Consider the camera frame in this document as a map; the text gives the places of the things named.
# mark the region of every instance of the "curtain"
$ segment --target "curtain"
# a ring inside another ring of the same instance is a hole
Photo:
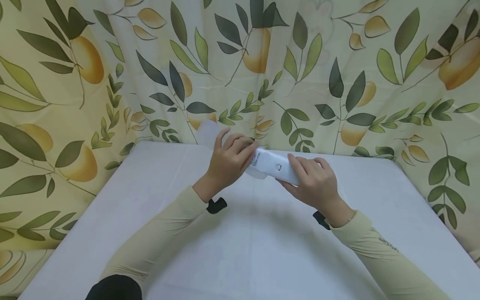
[[[480,264],[479,10],[0,0],[0,295],[22,292],[138,142],[195,144],[207,119],[270,149],[396,162]]]

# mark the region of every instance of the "arm sleeve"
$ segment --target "arm sleeve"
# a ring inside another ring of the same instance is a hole
[[[389,300],[448,300],[442,290],[372,227],[360,211],[333,234],[352,249]]]
[[[135,232],[112,256],[100,279],[124,275],[142,288],[162,250],[207,208],[188,186],[177,199]]]

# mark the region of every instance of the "white sheet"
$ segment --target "white sheet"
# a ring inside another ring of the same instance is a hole
[[[20,300],[85,299],[115,250],[193,184],[210,155],[204,146],[138,144]],[[345,201],[389,242],[452,299],[478,299],[480,270],[393,162],[320,156]],[[244,175],[219,196],[228,208],[205,212],[161,255],[144,299],[384,299],[355,254],[273,178]]]

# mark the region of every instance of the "left hand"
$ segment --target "left hand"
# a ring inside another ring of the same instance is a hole
[[[240,178],[258,146],[251,138],[238,133],[229,136],[222,146],[222,139],[229,130],[225,128],[216,137],[208,171],[193,185],[193,190],[205,203]]]

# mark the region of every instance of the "hand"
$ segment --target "hand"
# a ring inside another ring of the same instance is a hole
[[[288,155],[300,185],[278,180],[292,196],[318,210],[333,227],[341,227],[353,218],[353,211],[338,195],[335,173],[328,162],[317,157],[306,159]]]
[[[229,130],[225,128],[216,137],[208,171],[193,185],[193,190],[206,203],[240,178],[258,146],[251,138],[237,133],[229,136],[222,146],[222,139]]]

